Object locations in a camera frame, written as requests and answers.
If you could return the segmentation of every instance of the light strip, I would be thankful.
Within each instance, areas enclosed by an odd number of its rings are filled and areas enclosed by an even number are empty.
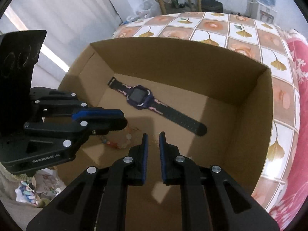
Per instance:
[[[16,15],[11,6],[7,7],[4,14],[19,31],[29,30],[18,17],[18,15]],[[42,45],[41,52],[46,55],[50,60],[52,60],[56,65],[62,68],[65,72],[69,70],[70,67],[64,61],[62,61],[55,53],[53,53],[45,44]]]

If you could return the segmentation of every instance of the cardboard box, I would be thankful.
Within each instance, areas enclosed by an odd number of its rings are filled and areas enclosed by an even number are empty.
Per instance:
[[[107,86],[112,76],[149,88],[158,100],[203,122],[207,134],[198,137],[150,110],[128,105],[125,96]],[[161,180],[161,131],[182,155],[201,166],[220,165],[247,192],[253,192],[273,121],[271,72],[263,64],[194,41],[111,39],[91,43],[59,89],[76,93],[92,106],[121,109],[131,126],[149,135],[147,181],[128,189],[126,230],[181,230],[180,189]],[[112,149],[92,136],[74,161],[58,166],[59,176],[69,184],[88,166],[110,166],[127,153],[128,149]]]

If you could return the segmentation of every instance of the chair leg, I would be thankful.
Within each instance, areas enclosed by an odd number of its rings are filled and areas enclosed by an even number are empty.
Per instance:
[[[158,3],[159,3],[159,6],[161,8],[161,13],[163,15],[166,15],[167,14],[167,11],[166,11],[166,7],[165,7],[165,3],[164,3],[164,0],[158,0]]]
[[[192,9],[193,9],[192,0],[188,0],[188,4],[189,4],[189,7],[190,7],[190,10],[192,11]]]
[[[198,11],[201,12],[202,8],[201,8],[201,0],[197,0],[198,3]]]

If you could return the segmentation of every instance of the black trash can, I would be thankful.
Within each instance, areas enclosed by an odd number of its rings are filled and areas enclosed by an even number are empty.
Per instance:
[[[222,3],[216,0],[202,0],[201,1],[202,12],[216,12],[222,13]]]

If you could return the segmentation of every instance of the white plastic bag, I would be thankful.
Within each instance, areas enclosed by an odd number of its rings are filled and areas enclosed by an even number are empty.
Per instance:
[[[134,22],[139,19],[146,19],[161,15],[161,8],[155,0],[144,1],[137,9],[136,15],[129,16],[127,22]]]

